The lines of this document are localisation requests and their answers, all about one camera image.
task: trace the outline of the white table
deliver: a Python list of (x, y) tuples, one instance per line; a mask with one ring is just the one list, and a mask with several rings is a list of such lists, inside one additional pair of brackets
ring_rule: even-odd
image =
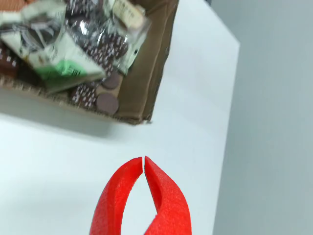
[[(88, 234), (109, 178), (144, 155), (181, 188), (193, 234), (212, 234), (238, 51), (207, 3), (181, 0), (152, 125), (100, 122), (1, 90), (0, 234)], [(143, 234), (155, 214), (142, 175), (122, 234)]]

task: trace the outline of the cookie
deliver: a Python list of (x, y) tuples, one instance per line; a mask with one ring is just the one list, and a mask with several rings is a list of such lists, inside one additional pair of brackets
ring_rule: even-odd
[(105, 47), (110, 41), (109, 41), (109, 35), (106, 33), (106, 29), (103, 28), (101, 31), (101, 34), (98, 38), (98, 46), (99, 47)]
[(96, 101), (96, 90), (86, 84), (82, 84), (72, 92), (71, 101), (87, 109), (93, 108)]
[(94, 46), (91, 43), (84, 44), (83, 50), (93, 59), (94, 62), (103, 68), (107, 77), (111, 76), (114, 70), (113, 52), (109, 51), (106, 47)]
[(116, 51), (116, 54), (115, 54), (116, 59), (119, 59), (119, 58), (123, 57), (127, 53), (127, 51), (128, 51), (128, 43), (124, 43)]
[(113, 90), (120, 84), (120, 75), (117, 72), (113, 72), (110, 77), (101, 82), (101, 85), (108, 89)]
[(99, 111), (114, 115), (118, 108), (118, 99), (110, 93), (101, 93), (96, 100), (96, 107)]

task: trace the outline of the cardboard box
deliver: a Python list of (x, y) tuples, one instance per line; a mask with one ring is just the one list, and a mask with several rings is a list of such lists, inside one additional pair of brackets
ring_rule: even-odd
[(43, 89), (4, 75), (0, 75), (0, 87), (103, 120), (111, 119), (130, 124), (150, 121), (169, 54), (178, 0), (136, 0), (134, 3), (146, 9), (146, 16), (151, 19), (152, 25), (133, 66), (123, 78), (118, 92), (120, 108), (114, 116), (85, 110), (71, 104), (63, 94), (48, 95)]

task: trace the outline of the gray wall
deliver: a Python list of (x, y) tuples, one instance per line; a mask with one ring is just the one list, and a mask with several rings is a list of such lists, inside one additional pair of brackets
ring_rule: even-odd
[(312, 235), (313, 2), (212, 6), (242, 43), (214, 235)]

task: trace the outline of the plastic wrapper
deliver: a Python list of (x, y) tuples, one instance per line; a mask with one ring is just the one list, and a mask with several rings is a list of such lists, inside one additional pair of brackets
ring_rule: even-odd
[(1, 39), (38, 73), (49, 92), (105, 80), (128, 50), (102, 7), (87, 2), (39, 0), (20, 12), (0, 12)]
[(111, 18), (119, 34), (128, 39), (129, 49), (119, 64), (119, 70), (127, 74), (146, 40), (151, 21), (145, 17), (145, 9), (128, 0), (104, 0), (104, 12)]

